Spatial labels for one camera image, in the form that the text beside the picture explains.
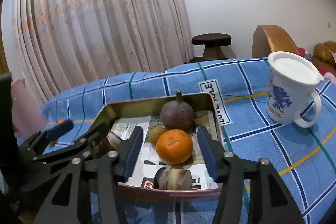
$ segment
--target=white pitcher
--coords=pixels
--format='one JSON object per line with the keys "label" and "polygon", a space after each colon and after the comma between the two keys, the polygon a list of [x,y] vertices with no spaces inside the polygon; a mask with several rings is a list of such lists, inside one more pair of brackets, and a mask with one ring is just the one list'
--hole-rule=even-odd
{"label": "white pitcher", "polygon": [[[324,80],[317,68],[303,57],[291,52],[273,52],[268,56],[271,68],[269,77],[267,113],[281,124],[296,123],[303,128],[311,127],[321,114],[321,99],[315,87]],[[300,113],[312,97],[315,117],[304,121]]]}

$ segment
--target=gold lettering on pitcher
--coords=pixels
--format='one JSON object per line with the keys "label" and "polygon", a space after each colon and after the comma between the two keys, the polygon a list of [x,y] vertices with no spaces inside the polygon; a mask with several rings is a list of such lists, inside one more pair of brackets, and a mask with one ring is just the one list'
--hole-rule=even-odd
{"label": "gold lettering on pitcher", "polygon": [[277,112],[276,110],[274,110],[273,108],[271,108],[271,106],[268,106],[268,109],[269,109],[270,112],[273,113],[273,115],[274,115],[275,117],[282,118],[282,117],[281,117],[281,116],[282,116],[282,113]]}

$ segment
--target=brown leather sofa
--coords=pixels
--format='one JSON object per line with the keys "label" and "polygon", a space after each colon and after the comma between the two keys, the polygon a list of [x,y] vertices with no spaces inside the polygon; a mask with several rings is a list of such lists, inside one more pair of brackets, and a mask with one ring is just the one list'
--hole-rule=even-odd
{"label": "brown leather sofa", "polygon": [[[299,54],[293,39],[283,28],[277,25],[259,25],[253,33],[252,57],[267,57],[276,51]],[[336,52],[336,42],[317,44],[312,61],[317,68],[323,68],[336,76],[332,52]]]}

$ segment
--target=blue plaid fabric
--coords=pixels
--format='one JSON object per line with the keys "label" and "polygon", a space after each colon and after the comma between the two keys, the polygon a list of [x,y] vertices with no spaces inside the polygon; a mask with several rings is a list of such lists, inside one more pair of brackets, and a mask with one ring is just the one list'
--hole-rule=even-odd
{"label": "blue plaid fabric", "polygon": [[[167,96],[176,90],[197,93],[199,82],[217,80],[231,120],[222,126],[226,149],[249,160],[270,159],[306,223],[316,224],[336,197],[336,86],[324,81],[316,88],[323,106],[321,117],[312,128],[283,126],[270,119],[265,110],[269,73],[264,59],[217,60],[185,64],[163,73],[127,73],[66,90],[41,108],[48,121],[45,129],[53,127],[59,119],[71,119],[75,126],[45,153],[71,145],[87,131],[106,103]],[[307,119],[313,117],[312,102],[302,115]],[[241,223],[247,222],[248,213],[249,181],[245,184]],[[97,196],[92,194],[91,198],[93,218],[99,223]],[[128,223],[211,223],[216,206],[216,201],[125,201]]]}

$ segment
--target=cartoon print on pitcher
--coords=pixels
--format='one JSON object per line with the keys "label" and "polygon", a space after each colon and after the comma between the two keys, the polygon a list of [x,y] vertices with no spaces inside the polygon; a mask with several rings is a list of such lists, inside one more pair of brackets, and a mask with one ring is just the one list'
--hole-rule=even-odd
{"label": "cartoon print on pitcher", "polygon": [[269,99],[274,99],[272,106],[282,113],[284,112],[285,107],[289,107],[292,104],[292,101],[289,100],[289,95],[287,95],[287,92],[284,91],[283,88],[274,85],[273,75],[269,77],[267,96]]}

